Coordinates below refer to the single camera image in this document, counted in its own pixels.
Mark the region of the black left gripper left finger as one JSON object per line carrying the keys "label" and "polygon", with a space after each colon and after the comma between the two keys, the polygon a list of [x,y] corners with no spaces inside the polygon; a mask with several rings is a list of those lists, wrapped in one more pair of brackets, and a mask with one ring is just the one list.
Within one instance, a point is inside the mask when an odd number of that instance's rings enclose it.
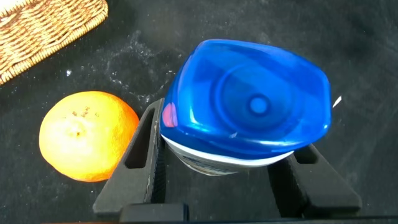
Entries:
{"label": "black left gripper left finger", "polygon": [[164,200],[164,140],[159,121],[164,99],[150,104],[112,176],[97,196],[93,211],[97,215],[116,215],[129,204]]}

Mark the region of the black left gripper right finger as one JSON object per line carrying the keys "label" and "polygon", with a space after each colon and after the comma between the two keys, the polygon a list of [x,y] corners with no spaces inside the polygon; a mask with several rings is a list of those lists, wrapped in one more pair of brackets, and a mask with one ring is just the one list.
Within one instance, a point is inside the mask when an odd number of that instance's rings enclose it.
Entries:
{"label": "black left gripper right finger", "polygon": [[334,218],[357,214],[361,197],[314,145],[267,167],[279,213],[285,218]]}

